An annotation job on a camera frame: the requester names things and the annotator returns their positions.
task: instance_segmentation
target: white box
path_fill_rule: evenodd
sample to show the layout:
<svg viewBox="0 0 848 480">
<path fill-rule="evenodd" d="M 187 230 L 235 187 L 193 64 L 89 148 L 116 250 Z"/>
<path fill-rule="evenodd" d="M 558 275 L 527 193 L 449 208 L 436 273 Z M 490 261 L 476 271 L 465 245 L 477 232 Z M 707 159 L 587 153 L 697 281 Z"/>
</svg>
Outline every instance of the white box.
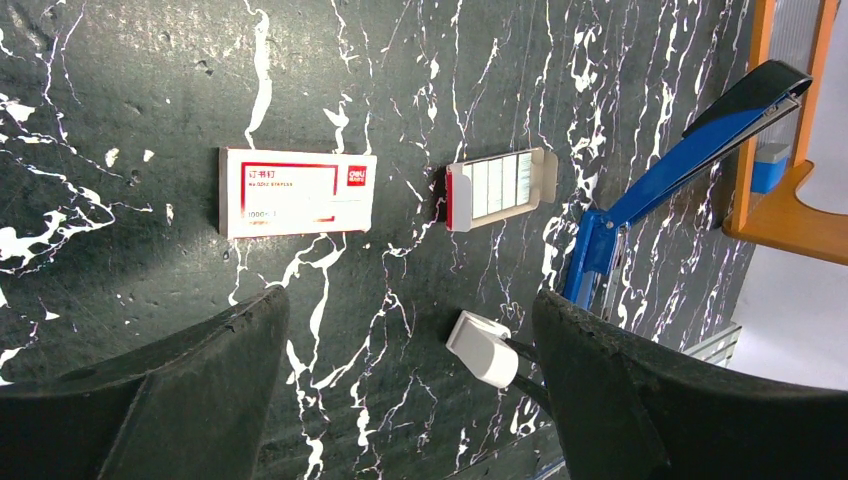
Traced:
<svg viewBox="0 0 848 480">
<path fill-rule="evenodd" d="M 553 203 L 557 169 L 557 156 L 541 148 L 448 165 L 448 230 L 467 232 Z"/>
<path fill-rule="evenodd" d="M 377 157 L 222 148 L 219 229 L 227 238 L 368 231 Z"/>
</svg>

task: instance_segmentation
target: black marble surface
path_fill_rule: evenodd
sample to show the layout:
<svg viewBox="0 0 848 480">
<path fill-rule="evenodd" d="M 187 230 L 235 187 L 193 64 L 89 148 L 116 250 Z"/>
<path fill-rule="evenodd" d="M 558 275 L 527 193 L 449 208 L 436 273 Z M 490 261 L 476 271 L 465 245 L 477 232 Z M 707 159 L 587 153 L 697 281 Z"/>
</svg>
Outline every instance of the black marble surface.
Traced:
<svg viewBox="0 0 848 480">
<path fill-rule="evenodd" d="M 442 478 L 542 428 L 443 342 L 461 309 L 530 337 L 581 212 L 741 77 L 753 5 L 249 1 L 2 3 L 4 381 L 282 284 L 260 478 Z M 249 140 L 377 155 L 373 229 L 218 235 L 216 149 Z M 561 160 L 555 204 L 465 234 L 434 221 L 440 167 L 530 146 Z M 727 322 L 752 251 L 716 229 L 730 183 L 716 167 L 634 229 L 615 322 L 675 349 Z"/>
</svg>

